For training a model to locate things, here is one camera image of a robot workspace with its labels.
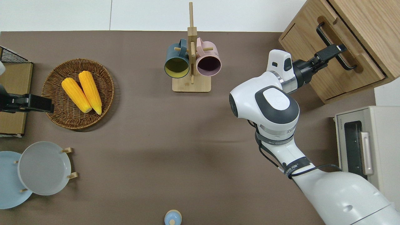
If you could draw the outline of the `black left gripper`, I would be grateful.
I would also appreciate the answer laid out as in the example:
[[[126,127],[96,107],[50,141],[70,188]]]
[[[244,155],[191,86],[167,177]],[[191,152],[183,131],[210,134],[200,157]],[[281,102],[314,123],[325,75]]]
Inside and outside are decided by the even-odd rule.
[[[54,104],[49,98],[45,98],[37,95],[30,94],[8,94],[6,96],[6,113],[16,113],[16,112],[45,112],[53,113]]]

